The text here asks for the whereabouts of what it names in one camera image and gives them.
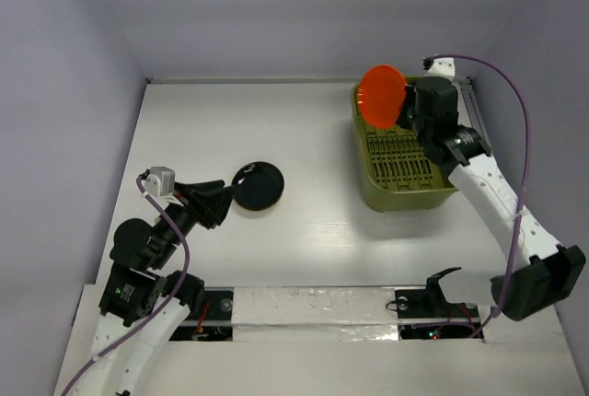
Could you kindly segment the beige wooden plate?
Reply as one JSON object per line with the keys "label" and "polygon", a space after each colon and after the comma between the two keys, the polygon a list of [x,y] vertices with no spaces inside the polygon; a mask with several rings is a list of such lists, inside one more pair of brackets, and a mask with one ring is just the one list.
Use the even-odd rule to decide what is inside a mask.
{"label": "beige wooden plate", "polygon": [[234,202],[233,209],[235,213],[238,215],[242,215],[245,217],[253,218],[253,217],[262,217],[263,215],[272,214],[274,211],[278,210],[282,206],[282,202],[278,201],[274,204],[270,204],[267,207],[263,208],[247,208],[243,207],[241,204]]}

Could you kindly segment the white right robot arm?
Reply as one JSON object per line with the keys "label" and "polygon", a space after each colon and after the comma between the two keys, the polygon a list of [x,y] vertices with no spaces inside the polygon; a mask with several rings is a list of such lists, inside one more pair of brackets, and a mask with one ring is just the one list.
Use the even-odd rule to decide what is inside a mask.
{"label": "white right robot arm", "polygon": [[505,274],[491,278],[491,296],[507,318],[523,320],[567,298],[586,264],[518,204],[482,135],[458,121],[458,92],[446,78],[426,76],[406,90],[398,125],[412,130],[425,156],[477,211],[506,256]]}

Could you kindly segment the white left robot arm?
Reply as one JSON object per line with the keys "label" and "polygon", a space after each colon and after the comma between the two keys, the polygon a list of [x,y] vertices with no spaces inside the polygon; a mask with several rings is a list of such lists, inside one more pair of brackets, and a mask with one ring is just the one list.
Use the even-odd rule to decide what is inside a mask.
{"label": "white left robot arm", "polygon": [[116,228],[89,357],[63,395],[139,394],[173,332],[208,311],[204,282],[189,272],[187,237],[196,226],[224,222],[235,186],[180,183],[165,167],[147,169],[135,183],[158,217],[154,224],[132,218]]}

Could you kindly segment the black plate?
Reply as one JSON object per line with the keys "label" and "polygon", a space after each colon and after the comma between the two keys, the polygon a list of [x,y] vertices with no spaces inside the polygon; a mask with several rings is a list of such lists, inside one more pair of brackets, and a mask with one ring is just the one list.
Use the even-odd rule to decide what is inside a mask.
{"label": "black plate", "polygon": [[263,208],[278,202],[284,190],[282,172],[266,161],[255,161],[242,167],[232,179],[237,187],[235,201],[247,208]]}

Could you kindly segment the orange plastic plate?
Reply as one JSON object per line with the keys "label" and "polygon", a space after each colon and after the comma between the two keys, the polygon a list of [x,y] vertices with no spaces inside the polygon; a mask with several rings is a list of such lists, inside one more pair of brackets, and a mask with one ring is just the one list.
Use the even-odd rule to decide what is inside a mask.
{"label": "orange plastic plate", "polygon": [[394,127],[406,97],[406,79],[390,64],[380,64],[364,74],[356,103],[363,120],[378,129]]}

